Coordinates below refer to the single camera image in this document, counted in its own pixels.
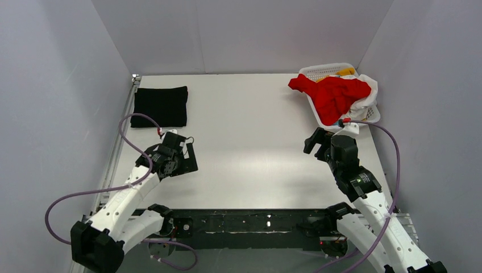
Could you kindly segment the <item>black t shirt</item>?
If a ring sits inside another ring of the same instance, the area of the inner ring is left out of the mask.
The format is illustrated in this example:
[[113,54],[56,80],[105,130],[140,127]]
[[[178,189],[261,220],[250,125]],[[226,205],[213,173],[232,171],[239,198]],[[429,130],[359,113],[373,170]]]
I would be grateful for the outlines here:
[[152,118],[160,127],[184,127],[187,124],[187,101],[187,86],[139,88],[134,96],[134,113]]

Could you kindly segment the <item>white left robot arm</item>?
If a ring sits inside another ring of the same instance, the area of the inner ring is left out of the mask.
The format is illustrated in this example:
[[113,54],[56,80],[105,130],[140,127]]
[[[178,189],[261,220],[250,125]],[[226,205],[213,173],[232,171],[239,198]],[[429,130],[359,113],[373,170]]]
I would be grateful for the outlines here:
[[147,148],[137,158],[124,182],[108,202],[88,220],[76,222],[70,230],[74,262],[93,272],[117,272],[134,246],[162,230],[173,210],[153,204],[140,216],[132,215],[145,197],[167,177],[198,170],[193,138],[169,130],[160,143]]

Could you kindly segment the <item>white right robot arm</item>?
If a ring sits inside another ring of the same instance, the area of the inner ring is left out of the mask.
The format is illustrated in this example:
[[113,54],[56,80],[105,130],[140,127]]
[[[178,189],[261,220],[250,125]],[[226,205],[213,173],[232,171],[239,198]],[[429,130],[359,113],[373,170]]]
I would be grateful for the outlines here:
[[328,164],[340,191],[350,203],[328,207],[331,222],[363,255],[346,271],[368,260],[376,272],[446,272],[416,244],[393,213],[374,174],[360,164],[358,146],[347,127],[333,134],[317,128],[304,142],[309,154]]

